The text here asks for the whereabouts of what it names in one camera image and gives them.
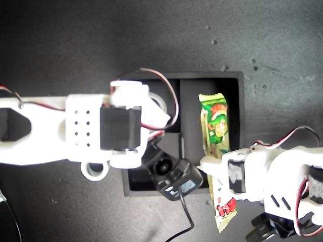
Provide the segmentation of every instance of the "candy bar wrapper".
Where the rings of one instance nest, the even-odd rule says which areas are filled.
[[[203,148],[206,155],[221,159],[229,151],[228,105],[222,93],[198,95],[202,105],[201,126]],[[217,228],[221,232],[236,216],[236,200],[222,191],[216,177],[207,175],[211,199],[213,200]]]

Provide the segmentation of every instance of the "white plastic part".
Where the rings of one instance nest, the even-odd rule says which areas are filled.
[[[217,177],[223,189],[236,200],[249,200],[251,202],[263,200],[264,177],[273,159],[281,150],[265,150],[264,148],[250,153],[249,149],[240,149],[226,153],[222,160],[212,156],[205,156],[198,167],[205,173]],[[228,161],[244,161],[245,193],[235,194],[229,188]]]
[[[245,193],[235,194],[229,188],[228,161],[244,160]],[[266,213],[295,220],[296,201],[301,183],[309,175],[311,165],[321,166],[323,148],[295,147],[291,150],[257,147],[226,153],[222,160],[205,156],[198,167],[219,179],[223,191],[236,200],[248,199],[264,203]],[[323,205],[301,200],[298,217],[313,212],[313,223],[323,225]]]
[[[317,214],[313,214],[311,220],[312,220],[312,223],[314,223],[316,225],[323,226],[323,218],[322,218],[322,215],[319,216]]]
[[[65,109],[56,111],[35,104],[19,108],[17,98],[0,98],[0,108],[11,108],[31,123],[31,132],[15,142],[0,142],[0,163],[30,165],[69,159],[81,163],[107,161],[117,168],[137,168],[141,165],[149,137],[149,130],[141,128],[141,144],[134,151],[116,152],[100,149],[100,108],[103,103],[116,107],[142,107],[143,123],[164,127],[170,119],[148,97],[149,87],[141,82],[112,82],[112,95],[76,94],[68,97],[23,97],[23,101],[35,101]]]
[[[162,109],[164,113],[167,113],[167,105],[165,101],[162,99],[162,97],[160,97],[159,95],[153,92],[149,93],[149,97],[158,103],[159,107]]]
[[[141,106],[141,122],[153,127],[164,127],[171,118],[148,96],[149,87],[137,81],[111,82],[111,105],[133,108]],[[110,159],[110,165],[115,168],[131,169],[141,165],[141,157],[146,151],[149,130],[141,128],[140,146],[136,151],[118,152]]]
[[[272,162],[265,177],[264,209],[265,212],[295,220],[297,195],[301,183],[309,175],[311,165],[321,166],[323,160],[323,148],[305,148],[298,146],[285,150]],[[282,201],[287,201],[289,209]],[[323,217],[323,207],[309,198],[300,202],[298,217],[302,218],[309,212]]]
[[[107,162],[111,150],[101,150],[100,109],[103,94],[73,94],[66,100],[67,158],[78,162]]]
[[[110,159],[110,165],[114,168],[137,168],[141,166],[141,155],[137,151],[121,151]]]
[[[110,169],[110,165],[108,162],[103,162],[102,165],[103,165],[102,171],[98,172],[91,169],[90,163],[82,162],[81,172],[85,176],[85,178],[93,182],[97,182],[99,180],[104,179]]]
[[[2,191],[0,190],[0,203],[1,202],[5,202],[7,199],[6,197],[4,196],[4,194],[2,193]]]
[[[57,108],[65,108],[66,97],[26,97]],[[19,108],[17,98],[0,98],[0,108],[11,108],[29,119],[31,132],[15,142],[0,142],[0,162],[32,165],[67,158],[65,143],[65,113],[35,104]]]

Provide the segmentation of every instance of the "green snack wrapper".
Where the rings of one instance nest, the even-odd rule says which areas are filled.
[[[222,93],[198,95],[202,105],[201,126],[203,147],[206,155],[221,159],[229,151],[228,105]],[[207,176],[211,199],[213,200],[217,228],[221,232],[237,214],[236,200],[222,192],[222,185],[216,177]]]

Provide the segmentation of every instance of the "robotic arm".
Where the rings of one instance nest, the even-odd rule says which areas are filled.
[[[257,142],[250,149],[226,153],[222,159],[206,156],[201,160],[200,169],[218,178],[227,194],[236,200],[263,202],[265,213],[252,221],[255,230],[246,237],[249,242],[273,234],[314,236],[323,230],[323,148],[284,150],[279,145]],[[321,227],[304,234],[307,224],[298,219],[310,212],[312,223]]]
[[[0,162],[31,165],[69,159],[81,163],[89,180],[103,179],[110,165],[136,168],[146,151],[149,129],[164,127],[169,115],[149,98],[141,82],[111,82],[111,95],[0,99]],[[90,163],[101,163],[103,171]]]

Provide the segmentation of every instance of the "black tray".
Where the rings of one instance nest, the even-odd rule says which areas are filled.
[[[245,111],[244,86],[241,72],[208,72],[208,73],[173,73],[165,75],[173,85],[180,103],[180,116],[176,124],[167,130],[167,133],[158,144],[165,152],[177,157],[178,134],[183,133],[185,157],[198,165],[204,156],[202,132],[200,124],[201,105],[199,94],[223,93],[229,109],[229,138],[230,149],[236,150],[245,146]],[[164,99],[168,113],[174,114],[174,103],[169,90],[156,76],[135,73],[124,79],[139,80],[148,84],[150,91]],[[193,193],[208,193],[206,175],[203,173],[202,186]],[[154,188],[148,172],[144,167],[122,170],[125,196],[157,196],[160,195]]]

